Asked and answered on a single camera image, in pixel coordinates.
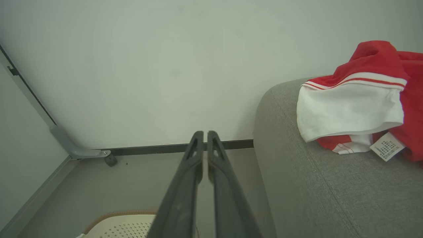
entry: laundry basket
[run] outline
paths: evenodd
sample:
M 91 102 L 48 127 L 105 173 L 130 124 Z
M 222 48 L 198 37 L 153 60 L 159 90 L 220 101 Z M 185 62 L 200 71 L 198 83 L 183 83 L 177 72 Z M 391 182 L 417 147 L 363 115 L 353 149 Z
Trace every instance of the laundry basket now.
M 129 210 L 105 214 L 93 221 L 77 238 L 145 238 L 156 212 Z

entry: care label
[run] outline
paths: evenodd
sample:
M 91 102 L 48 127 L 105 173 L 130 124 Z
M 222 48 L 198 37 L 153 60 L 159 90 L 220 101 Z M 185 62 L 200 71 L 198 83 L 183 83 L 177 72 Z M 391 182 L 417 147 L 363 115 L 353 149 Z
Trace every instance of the care label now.
M 370 149 L 385 161 L 390 160 L 404 148 L 404 144 L 389 132 L 370 146 Z

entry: metal frame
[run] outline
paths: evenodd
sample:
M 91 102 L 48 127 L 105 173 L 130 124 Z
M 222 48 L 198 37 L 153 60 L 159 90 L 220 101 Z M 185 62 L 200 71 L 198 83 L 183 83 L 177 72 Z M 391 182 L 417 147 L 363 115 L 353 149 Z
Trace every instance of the metal frame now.
M 0 50 L 3 53 L 3 55 L 0 55 L 1 64 L 9 69 L 8 74 L 10 75 L 10 77 L 13 79 L 18 88 L 22 91 L 22 93 L 37 111 L 38 115 L 40 115 L 44 122 L 49 126 L 50 133 L 59 142 L 59 144 L 69 153 L 72 159 L 79 160 L 87 158 L 104 158 L 105 162 L 109 166 L 113 166 L 117 163 L 116 158 L 112 155 L 110 150 L 82 149 L 78 147 L 64 132 L 64 130 L 61 129 L 53 120 L 51 115 L 48 113 L 47 109 L 42 105 L 41 101 L 37 98 L 34 91 L 24 80 L 22 75 L 19 73 L 18 69 L 15 67 L 15 65 L 12 63 L 4 49 L 1 47 L 1 45 Z

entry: floor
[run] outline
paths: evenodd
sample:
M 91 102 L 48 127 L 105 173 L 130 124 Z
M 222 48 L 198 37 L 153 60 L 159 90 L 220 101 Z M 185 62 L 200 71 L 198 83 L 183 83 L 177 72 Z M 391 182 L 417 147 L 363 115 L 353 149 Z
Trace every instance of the floor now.
M 233 170 L 263 237 L 276 238 L 255 151 L 227 150 Z M 21 238 L 75 238 L 99 216 L 128 209 L 156 210 L 183 153 L 117 157 L 108 167 L 102 159 L 84 160 L 69 174 L 21 232 Z M 197 228 L 201 238 L 214 238 L 213 186 L 203 163 L 198 187 Z

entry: sofa armrest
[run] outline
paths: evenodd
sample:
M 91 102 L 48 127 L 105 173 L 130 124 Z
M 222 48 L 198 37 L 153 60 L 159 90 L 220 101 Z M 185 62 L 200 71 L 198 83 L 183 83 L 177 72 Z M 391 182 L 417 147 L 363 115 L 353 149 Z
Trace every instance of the sofa armrest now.
M 254 148 L 278 237 L 422 235 L 423 171 L 403 158 L 384 162 L 372 152 L 338 155 L 306 144 L 296 114 L 305 81 L 271 88 L 255 118 Z

